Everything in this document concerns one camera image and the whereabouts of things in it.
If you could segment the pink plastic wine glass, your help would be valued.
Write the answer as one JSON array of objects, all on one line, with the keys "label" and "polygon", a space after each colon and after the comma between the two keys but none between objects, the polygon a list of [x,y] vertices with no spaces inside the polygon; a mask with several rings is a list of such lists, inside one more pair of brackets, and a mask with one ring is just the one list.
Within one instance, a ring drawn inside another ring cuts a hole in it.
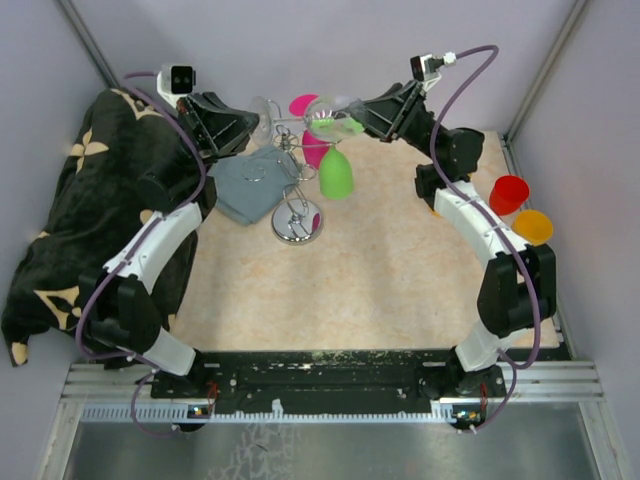
[{"label": "pink plastic wine glass", "polygon": [[[318,97],[317,94],[303,94],[291,101],[289,112],[296,117],[301,117],[309,104]],[[301,140],[302,152],[307,164],[318,170],[322,159],[328,152],[330,144],[314,137],[305,130]]]}]

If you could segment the green plastic wine glass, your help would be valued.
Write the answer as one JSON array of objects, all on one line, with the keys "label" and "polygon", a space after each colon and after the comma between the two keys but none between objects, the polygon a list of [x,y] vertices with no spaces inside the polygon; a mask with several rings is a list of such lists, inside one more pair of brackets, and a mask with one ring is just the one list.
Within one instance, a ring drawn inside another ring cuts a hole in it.
[{"label": "green plastic wine glass", "polygon": [[319,186],[323,196],[328,199],[343,199],[354,190],[353,171],[346,156],[337,149],[336,144],[357,133],[359,128],[351,118],[335,119],[326,117],[311,121],[312,133],[330,144],[319,167]]}]

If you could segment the red plastic wine glass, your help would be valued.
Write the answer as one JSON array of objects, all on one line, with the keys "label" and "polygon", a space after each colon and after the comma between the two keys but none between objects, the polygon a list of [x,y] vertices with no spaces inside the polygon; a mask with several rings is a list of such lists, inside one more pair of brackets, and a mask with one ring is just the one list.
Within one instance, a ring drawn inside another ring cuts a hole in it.
[{"label": "red plastic wine glass", "polygon": [[497,215],[510,215],[524,204],[529,195],[530,188],[524,179],[505,175],[495,181],[489,196],[489,206]]}]

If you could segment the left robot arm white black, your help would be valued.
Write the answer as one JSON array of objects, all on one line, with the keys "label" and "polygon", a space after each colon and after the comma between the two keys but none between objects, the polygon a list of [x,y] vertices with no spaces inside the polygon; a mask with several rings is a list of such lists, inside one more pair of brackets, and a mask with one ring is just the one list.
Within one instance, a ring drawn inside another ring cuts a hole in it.
[{"label": "left robot arm white black", "polygon": [[260,117],[229,107],[212,92],[170,104],[176,112],[163,116],[176,139],[136,182],[150,219],[100,269],[81,275],[85,304],[75,340],[92,360],[123,358],[173,375],[174,387],[194,397],[208,384],[202,355],[169,332],[152,293],[168,262],[213,209],[209,169],[245,150]]}]

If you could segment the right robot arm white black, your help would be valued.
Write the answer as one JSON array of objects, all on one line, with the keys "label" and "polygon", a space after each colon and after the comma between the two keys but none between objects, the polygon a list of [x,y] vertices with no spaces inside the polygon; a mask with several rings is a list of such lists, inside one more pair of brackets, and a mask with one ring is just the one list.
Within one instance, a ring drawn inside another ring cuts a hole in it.
[{"label": "right robot arm white black", "polygon": [[469,128],[448,129],[427,110],[421,84],[394,84],[372,100],[346,110],[364,132],[382,142],[404,140],[431,159],[416,168],[415,188],[430,210],[448,220],[484,269],[477,298],[479,318],[447,356],[444,367],[421,379],[430,399],[479,389],[501,354],[526,333],[533,335],[529,367],[538,356],[541,323],[556,312],[556,256],[515,233],[481,199],[471,182],[484,136]]}]

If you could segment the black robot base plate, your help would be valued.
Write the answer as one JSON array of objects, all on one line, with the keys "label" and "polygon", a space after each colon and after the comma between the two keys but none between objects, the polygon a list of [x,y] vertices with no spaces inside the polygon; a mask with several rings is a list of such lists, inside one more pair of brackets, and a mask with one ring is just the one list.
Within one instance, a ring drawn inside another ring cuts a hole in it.
[{"label": "black robot base plate", "polygon": [[432,402],[498,399],[506,393],[494,365],[466,373],[450,350],[206,352],[186,377],[159,374],[154,399],[211,400],[219,414],[428,413]]}]

